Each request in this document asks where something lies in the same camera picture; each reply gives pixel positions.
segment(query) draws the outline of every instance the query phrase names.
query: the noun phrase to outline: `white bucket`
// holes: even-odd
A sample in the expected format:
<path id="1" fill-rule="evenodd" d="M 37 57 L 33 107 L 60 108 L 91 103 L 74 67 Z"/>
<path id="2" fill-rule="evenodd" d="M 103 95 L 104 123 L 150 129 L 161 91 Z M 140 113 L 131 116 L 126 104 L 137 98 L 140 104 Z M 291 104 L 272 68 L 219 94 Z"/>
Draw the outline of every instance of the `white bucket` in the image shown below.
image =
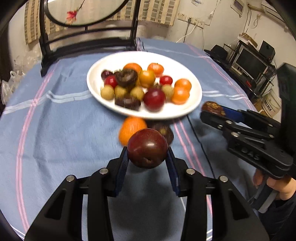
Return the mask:
<path id="1" fill-rule="evenodd" d="M 281 99 L 271 89 L 262 100 L 262 108 L 269 117 L 274 117 L 281 109 Z"/>

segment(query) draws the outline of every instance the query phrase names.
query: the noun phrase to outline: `human hand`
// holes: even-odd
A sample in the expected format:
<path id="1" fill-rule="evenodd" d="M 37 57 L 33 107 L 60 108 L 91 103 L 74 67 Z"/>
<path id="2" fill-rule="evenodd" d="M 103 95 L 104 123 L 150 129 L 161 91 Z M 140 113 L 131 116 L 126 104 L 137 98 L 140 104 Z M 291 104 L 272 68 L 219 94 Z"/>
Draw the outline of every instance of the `human hand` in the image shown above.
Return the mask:
<path id="1" fill-rule="evenodd" d="M 256 169 L 256 172 L 253 176 L 253 183 L 256 186 L 259 186 L 263 182 L 264 176 L 259 169 Z M 266 181 L 266 184 L 274 190 L 279 191 L 277 199 L 288 200 L 290 199 L 296 191 L 296 181 L 290 176 L 286 175 L 281 180 L 274 180 L 269 177 Z"/>

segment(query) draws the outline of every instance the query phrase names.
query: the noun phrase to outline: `plate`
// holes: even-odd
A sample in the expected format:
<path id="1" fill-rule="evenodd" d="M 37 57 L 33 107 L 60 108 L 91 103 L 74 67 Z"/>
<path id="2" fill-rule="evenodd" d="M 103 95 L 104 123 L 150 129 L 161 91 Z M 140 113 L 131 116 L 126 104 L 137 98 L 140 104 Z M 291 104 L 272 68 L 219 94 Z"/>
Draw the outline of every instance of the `plate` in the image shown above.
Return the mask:
<path id="1" fill-rule="evenodd" d="M 190 91 L 190 97 L 183 105 L 175 105 L 173 103 L 165 103 L 163 108 L 158 112 L 148 111 L 144 103 L 139 111 L 129 110 L 121 106 L 117 106 L 114 100 L 108 101 L 101 97 L 101 88 L 104 87 L 104 82 L 101 79 L 101 72 L 105 69 L 116 71 L 122 69 L 127 63 L 137 63 L 143 70 L 146 70 L 150 63 L 159 63 L 164 67 L 164 75 L 169 75 L 173 78 L 173 85 L 175 81 L 181 78 L 188 79 L 192 88 Z M 192 112 L 200 103 L 202 99 L 202 88 L 196 76 L 179 62 L 168 58 L 166 56 L 140 51 L 127 51 L 108 55 L 92 65 L 87 74 L 87 86 L 91 94 L 107 108 L 128 116 L 137 116 L 143 119 L 150 120 L 164 120 L 173 119 L 180 116 L 184 116 Z"/>

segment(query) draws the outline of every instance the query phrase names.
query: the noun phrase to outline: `black speaker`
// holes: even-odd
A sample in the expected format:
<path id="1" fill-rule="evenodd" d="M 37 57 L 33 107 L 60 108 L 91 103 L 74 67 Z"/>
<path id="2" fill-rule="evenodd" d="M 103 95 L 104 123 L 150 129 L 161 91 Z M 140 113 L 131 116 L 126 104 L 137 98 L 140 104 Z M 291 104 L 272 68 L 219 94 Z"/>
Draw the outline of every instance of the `black speaker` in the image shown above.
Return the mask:
<path id="1" fill-rule="evenodd" d="M 274 48 L 265 41 L 262 42 L 259 53 L 262 54 L 269 62 L 274 59 L 276 54 Z"/>

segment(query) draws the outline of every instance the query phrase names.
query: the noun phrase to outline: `blue bed sheet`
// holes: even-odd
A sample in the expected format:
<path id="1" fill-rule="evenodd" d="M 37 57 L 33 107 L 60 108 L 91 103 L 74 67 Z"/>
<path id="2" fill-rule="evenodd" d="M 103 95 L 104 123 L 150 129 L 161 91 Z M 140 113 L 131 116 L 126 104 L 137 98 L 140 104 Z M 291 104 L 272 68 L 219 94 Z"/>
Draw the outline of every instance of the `blue bed sheet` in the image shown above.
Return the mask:
<path id="1" fill-rule="evenodd" d="M 245 198 L 252 196 L 255 190 L 251 178 L 255 169 L 228 153 L 221 132 L 199 119 L 205 101 L 254 110 L 242 89 L 205 52 L 193 46 L 151 39 L 137 39 L 137 44 L 138 51 L 162 54 L 185 65 L 202 86 L 200 106 L 188 117 L 172 122 L 175 156 L 203 175 L 213 177 L 208 158 L 216 177 L 228 176 Z M 102 106 L 86 85 L 88 69 L 109 54 L 59 60 L 44 78 L 40 76 L 40 65 L 36 65 L 3 112 L 0 209 L 22 238 L 67 175 L 89 176 L 121 153 L 118 131 L 125 116 Z M 175 196 L 165 163 L 152 170 L 130 164 L 122 192 L 108 201 L 116 241 L 180 240 L 186 198 Z M 210 240 L 210 197 L 207 202 L 207 240 Z M 86 204 L 87 198 L 83 201 L 83 240 L 87 240 Z"/>

